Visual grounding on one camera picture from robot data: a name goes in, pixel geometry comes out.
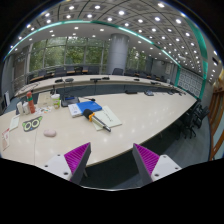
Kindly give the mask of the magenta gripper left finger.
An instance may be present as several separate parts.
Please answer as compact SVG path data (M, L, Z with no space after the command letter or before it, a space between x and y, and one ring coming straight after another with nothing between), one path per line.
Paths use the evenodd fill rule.
M86 143L66 154L57 154L44 165L44 169L72 183L79 184L90 154L91 143Z

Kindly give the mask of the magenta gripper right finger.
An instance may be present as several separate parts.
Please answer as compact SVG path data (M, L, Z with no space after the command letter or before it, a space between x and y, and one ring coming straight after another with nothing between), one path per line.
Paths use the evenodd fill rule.
M132 153L144 185L181 170L168 155L158 155L141 145L133 144Z

